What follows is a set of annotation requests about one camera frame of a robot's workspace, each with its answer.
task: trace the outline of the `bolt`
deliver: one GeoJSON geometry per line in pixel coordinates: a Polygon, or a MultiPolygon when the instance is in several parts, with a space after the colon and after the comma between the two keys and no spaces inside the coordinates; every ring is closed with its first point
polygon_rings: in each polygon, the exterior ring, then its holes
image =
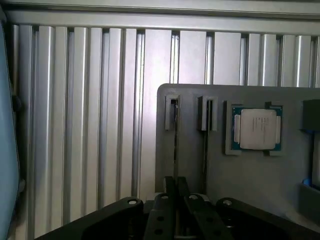
{"type": "Polygon", "coordinates": [[[192,200],[198,199],[198,197],[196,195],[190,195],[189,198],[192,199],[192,200]]]}
{"type": "Polygon", "coordinates": [[[137,203],[137,201],[136,201],[136,200],[128,201],[128,204],[130,204],[130,205],[133,205],[133,204],[136,204],[136,203],[137,203]]]}
{"type": "Polygon", "coordinates": [[[223,204],[227,205],[227,206],[231,206],[232,202],[230,200],[224,200],[223,204]]]}

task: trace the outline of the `corrugated metal panel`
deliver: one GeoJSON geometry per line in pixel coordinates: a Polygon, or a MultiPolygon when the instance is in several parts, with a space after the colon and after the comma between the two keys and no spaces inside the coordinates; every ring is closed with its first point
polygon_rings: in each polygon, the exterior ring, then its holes
{"type": "MultiPolygon", "coordinates": [[[[11,13],[22,21],[12,26],[11,73],[24,106],[17,128],[26,179],[12,239],[33,239],[154,191],[157,90],[164,83],[319,86],[319,37],[301,35],[310,32],[305,22],[281,33],[282,25],[270,31],[270,19],[259,28],[256,19],[226,17],[221,27],[185,18],[178,29],[168,23],[180,16],[163,23],[147,16],[143,22],[155,29],[122,29],[110,26],[132,27],[137,16],[111,23],[108,14],[93,21],[86,13],[91,21],[80,25],[82,15],[72,13],[61,25],[64,14],[39,13],[46,26],[36,26],[27,24],[35,21],[30,13],[11,13]],[[75,19],[77,27],[70,26],[75,19]]],[[[319,23],[311,25],[320,35],[319,23]]]]}

